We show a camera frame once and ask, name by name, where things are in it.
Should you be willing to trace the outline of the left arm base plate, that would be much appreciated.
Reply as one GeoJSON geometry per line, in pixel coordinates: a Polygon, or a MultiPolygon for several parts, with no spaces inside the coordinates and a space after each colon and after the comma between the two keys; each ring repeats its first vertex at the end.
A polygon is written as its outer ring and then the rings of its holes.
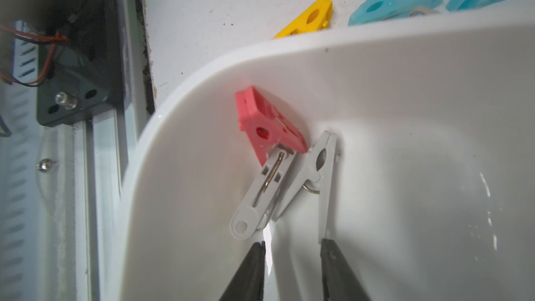
{"type": "Polygon", "coordinates": [[[55,0],[48,31],[66,41],[58,46],[44,82],[37,88],[40,125],[72,125],[123,103],[117,0],[55,0]]]}

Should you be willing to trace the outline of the white plastic storage box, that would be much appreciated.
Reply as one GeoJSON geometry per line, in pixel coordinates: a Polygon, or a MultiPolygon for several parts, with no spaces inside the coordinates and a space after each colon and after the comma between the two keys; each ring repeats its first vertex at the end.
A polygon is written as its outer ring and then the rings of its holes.
{"type": "Polygon", "coordinates": [[[534,299],[534,8],[273,40],[186,79],[123,184],[104,300],[321,300],[331,238],[372,300],[534,299]]]}

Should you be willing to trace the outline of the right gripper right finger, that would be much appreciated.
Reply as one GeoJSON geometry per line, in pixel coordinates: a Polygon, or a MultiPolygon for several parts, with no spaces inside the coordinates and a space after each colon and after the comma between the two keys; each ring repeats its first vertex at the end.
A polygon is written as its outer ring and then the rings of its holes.
{"type": "Polygon", "coordinates": [[[323,238],[320,259],[324,300],[371,300],[334,240],[323,238]]]}

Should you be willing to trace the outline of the aluminium front rail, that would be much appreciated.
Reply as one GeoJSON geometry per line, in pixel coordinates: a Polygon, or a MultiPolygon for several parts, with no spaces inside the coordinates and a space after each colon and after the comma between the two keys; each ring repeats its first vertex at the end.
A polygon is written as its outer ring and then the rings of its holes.
{"type": "Polygon", "coordinates": [[[114,213],[152,112],[144,26],[121,26],[125,97],[53,128],[38,124],[39,46],[15,43],[1,77],[1,299],[101,300],[114,213]]]}

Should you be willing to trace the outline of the yellow clothespin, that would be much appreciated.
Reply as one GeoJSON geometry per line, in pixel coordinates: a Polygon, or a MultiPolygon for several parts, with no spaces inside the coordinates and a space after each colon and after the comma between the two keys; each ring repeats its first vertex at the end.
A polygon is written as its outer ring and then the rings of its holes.
{"type": "Polygon", "coordinates": [[[333,15],[331,0],[317,0],[274,38],[283,38],[327,29],[333,15]]]}

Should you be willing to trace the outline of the pink clothespin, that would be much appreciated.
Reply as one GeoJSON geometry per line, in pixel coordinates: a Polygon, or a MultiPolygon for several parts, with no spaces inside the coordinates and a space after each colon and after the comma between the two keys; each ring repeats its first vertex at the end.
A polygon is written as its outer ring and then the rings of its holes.
{"type": "Polygon", "coordinates": [[[302,133],[254,86],[235,93],[238,125],[247,134],[261,165],[268,159],[268,150],[282,144],[298,153],[309,146],[302,133]]]}

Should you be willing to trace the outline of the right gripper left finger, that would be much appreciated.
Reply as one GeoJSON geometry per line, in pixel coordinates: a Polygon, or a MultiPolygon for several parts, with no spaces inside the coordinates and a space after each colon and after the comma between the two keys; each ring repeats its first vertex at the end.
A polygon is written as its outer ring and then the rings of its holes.
{"type": "Polygon", "coordinates": [[[220,301],[262,301],[265,270],[266,243],[255,242],[220,297],[220,301]]]}

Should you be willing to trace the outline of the grey clothespin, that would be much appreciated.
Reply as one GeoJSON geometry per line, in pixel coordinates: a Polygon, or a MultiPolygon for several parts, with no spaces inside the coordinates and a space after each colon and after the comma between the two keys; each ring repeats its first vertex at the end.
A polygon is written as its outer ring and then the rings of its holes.
{"type": "Polygon", "coordinates": [[[246,240],[267,226],[295,156],[293,149],[282,144],[274,147],[231,219],[230,232],[234,238],[246,240]]]}
{"type": "Polygon", "coordinates": [[[334,166],[337,157],[338,136],[324,131],[309,151],[303,165],[293,182],[285,190],[274,210],[273,217],[277,221],[289,207],[301,189],[309,188],[319,194],[318,208],[318,243],[327,238],[327,222],[332,191],[334,166]]]}

